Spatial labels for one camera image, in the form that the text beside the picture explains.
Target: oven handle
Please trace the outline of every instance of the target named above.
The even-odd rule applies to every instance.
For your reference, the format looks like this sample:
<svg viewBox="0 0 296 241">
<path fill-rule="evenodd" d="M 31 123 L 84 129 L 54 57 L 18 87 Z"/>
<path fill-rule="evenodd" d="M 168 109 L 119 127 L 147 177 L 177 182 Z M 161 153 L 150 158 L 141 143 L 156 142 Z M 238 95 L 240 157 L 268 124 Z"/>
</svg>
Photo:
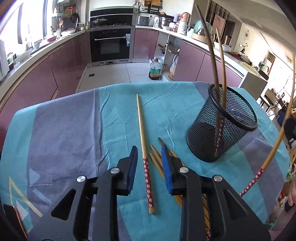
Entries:
<svg viewBox="0 0 296 241">
<path fill-rule="evenodd" d="M 106 39 L 126 39 L 126 36 L 124 37 L 116 37 L 116 38 L 106 38 Z"/>
</svg>

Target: red patterned chopstick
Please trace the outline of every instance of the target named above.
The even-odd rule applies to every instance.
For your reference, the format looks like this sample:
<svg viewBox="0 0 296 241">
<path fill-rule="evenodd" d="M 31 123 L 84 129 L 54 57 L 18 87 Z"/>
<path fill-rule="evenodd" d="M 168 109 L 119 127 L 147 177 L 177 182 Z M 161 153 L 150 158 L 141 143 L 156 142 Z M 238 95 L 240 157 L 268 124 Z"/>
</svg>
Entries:
<svg viewBox="0 0 296 241">
<path fill-rule="evenodd" d="M 142 146 L 142 154 L 143 154 L 143 164 L 144 164 L 144 174 L 145 174 L 145 186 L 148 200 L 148 209 L 149 213 L 154 213 L 154 204 L 153 204 L 153 196 L 151 191 L 151 180 L 150 180 L 150 172 L 149 172 L 149 164 L 148 164 L 148 152 L 145 143 L 145 132 L 144 132 L 144 123 L 142 118 L 142 111 L 140 105 L 140 97 L 137 95 L 137 106 L 138 106 L 138 117 L 139 117 L 139 127 L 140 127 L 140 136 L 141 136 L 141 146 Z"/>
</svg>

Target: table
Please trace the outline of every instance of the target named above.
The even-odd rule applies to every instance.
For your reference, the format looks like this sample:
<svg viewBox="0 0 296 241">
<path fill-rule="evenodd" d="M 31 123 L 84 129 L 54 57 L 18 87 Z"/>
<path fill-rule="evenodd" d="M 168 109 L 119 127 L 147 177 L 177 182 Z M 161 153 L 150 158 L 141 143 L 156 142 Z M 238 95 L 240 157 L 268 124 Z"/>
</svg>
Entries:
<svg viewBox="0 0 296 241">
<path fill-rule="evenodd" d="M 268 100 L 264 96 L 261 96 L 261 95 L 259 96 L 259 98 L 261 99 L 261 102 L 260 102 L 261 107 L 263 107 L 263 105 L 266 104 L 267 109 L 265 112 L 267 113 L 270 108 L 270 104 L 269 104 Z"/>
<path fill-rule="evenodd" d="M 161 137 L 186 166 L 199 175 L 221 175 L 238 193 L 258 172 L 278 133 L 256 101 L 235 88 L 254 108 L 258 128 L 218 161 L 197 159 L 186 144 L 186 131 L 205 103 L 208 87 L 203 82 L 111 85 L 18 111 L 0 162 L 2 203 L 15 205 L 30 230 L 77 176 L 101 175 L 136 145 L 139 160 L 133 190 L 128 197 L 118 197 L 120 240 L 179 240 L 181 207 L 152 162 L 155 214 L 148 212 L 136 94 L 141 97 L 148 145 L 160 150 L 157 137 Z M 282 189 L 289 160 L 282 142 L 268 169 L 243 197 L 262 222 Z"/>
</svg>

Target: window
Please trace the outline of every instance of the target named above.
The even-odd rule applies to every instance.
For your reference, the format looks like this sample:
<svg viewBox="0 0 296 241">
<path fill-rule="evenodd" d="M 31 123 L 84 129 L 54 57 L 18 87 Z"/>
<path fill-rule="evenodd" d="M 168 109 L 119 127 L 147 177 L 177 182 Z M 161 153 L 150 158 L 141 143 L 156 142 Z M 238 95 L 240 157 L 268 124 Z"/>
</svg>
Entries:
<svg viewBox="0 0 296 241">
<path fill-rule="evenodd" d="M 6 54 L 12 52 L 18 56 L 26 51 L 27 44 L 29 47 L 34 46 L 36 41 L 46 36 L 51 26 L 52 3 L 53 0 L 18 2 L 4 28 L 0 29 L 0 39 L 4 41 Z"/>
<path fill-rule="evenodd" d="M 19 46 L 17 38 L 17 20 L 18 20 L 19 7 L 11 15 L 10 19 L 6 23 L 4 29 L 0 34 L 0 39 L 4 41 L 5 52 L 16 52 L 16 48 Z"/>
<path fill-rule="evenodd" d="M 34 42 L 43 39 L 43 6 L 44 0 L 25 0 L 22 8 L 22 39 Z"/>
</svg>

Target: black mesh pen holder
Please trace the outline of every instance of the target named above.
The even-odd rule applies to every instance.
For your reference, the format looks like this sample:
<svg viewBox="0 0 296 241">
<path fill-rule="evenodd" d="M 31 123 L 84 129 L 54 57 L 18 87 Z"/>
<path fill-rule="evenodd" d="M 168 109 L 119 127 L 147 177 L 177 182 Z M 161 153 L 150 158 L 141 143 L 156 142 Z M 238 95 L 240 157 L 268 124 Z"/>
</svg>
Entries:
<svg viewBox="0 0 296 241">
<path fill-rule="evenodd" d="M 248 131 L 258 127 L 257 116 L 244 97 L 227 87 L 224 109 L 222 85 L 219 95 L 218 102 L 215 87 L 211 85 L 209 97 L 186 135 L 189 149 L 206 162 L 216 161 Z"/>
</svg>

